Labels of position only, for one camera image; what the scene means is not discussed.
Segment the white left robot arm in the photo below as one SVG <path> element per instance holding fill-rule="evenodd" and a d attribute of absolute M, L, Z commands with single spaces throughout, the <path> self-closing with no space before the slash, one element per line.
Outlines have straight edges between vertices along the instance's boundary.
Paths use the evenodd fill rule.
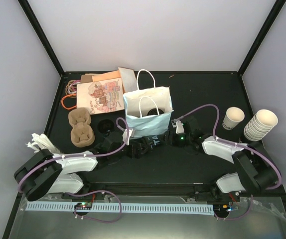
<path fill-rule="evenodd" d="M 118 158 L 141 158 L 152 147 L 147 138 L 124 142 L 126 138 L 112 132 L 93 149 L 76 154 L 55 154 L 49 149 L 38 151 L 14 173 L 19 192 L 29 201 L 37 201 L 47 194 L 68 193 L 84 199 L 91 187 L 79 176 L 116 162 Z"/>

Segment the brown pulp cup carrier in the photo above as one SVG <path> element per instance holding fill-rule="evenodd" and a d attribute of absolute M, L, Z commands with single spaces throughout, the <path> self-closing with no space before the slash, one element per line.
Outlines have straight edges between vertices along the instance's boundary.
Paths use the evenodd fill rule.
<path fill-rule="evenodd" d="M 95 141 L 91 124 L 91 115 L 86 108 L 74 109 L 68 114 L 71 142 L 78 148 L 90 146 Z"/>

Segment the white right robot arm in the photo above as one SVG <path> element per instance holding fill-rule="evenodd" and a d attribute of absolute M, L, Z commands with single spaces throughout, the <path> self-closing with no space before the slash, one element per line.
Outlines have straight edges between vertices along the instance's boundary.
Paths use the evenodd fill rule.
<path fill-rule="evenodd" d="M 203 133 L 188 121 L 172 120 L 173 132 L 166 132 L 166 143 L 177 147 L 190 146 L 196 152 L 218 157 L 235 166 L 234 173 L 227 173 L 215 181 L 210 195 L 223 200 L 231 192 L 259 193 L 277 187 L 281 174 L 265 148 L 258 142 L 235 143 Z"/>

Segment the light blue paper bag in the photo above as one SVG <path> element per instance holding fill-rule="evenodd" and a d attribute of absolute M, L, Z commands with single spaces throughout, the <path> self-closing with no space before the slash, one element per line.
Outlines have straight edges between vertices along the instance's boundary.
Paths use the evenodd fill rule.
<path fill-rule="evenodd" d="M 153 87 L 139 88 L 139 76 L 146 69 L 138 71 L 136 77 L 137 90 L 123 94 L 125 120 L 131 130 L 130 139 L 163 134 L 168 130 L 173 112 L 169 87 L 157 87 L 154 76 Z"/>

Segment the black lid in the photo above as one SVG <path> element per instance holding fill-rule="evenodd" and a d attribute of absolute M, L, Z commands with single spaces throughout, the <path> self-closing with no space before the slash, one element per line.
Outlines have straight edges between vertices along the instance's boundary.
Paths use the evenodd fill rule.
<path fill-rule="evenodd" d="M 164 111 L 159 108 L 154 108 L 148 111 L 147 116 L 159 116 L 164 114 Z"/>

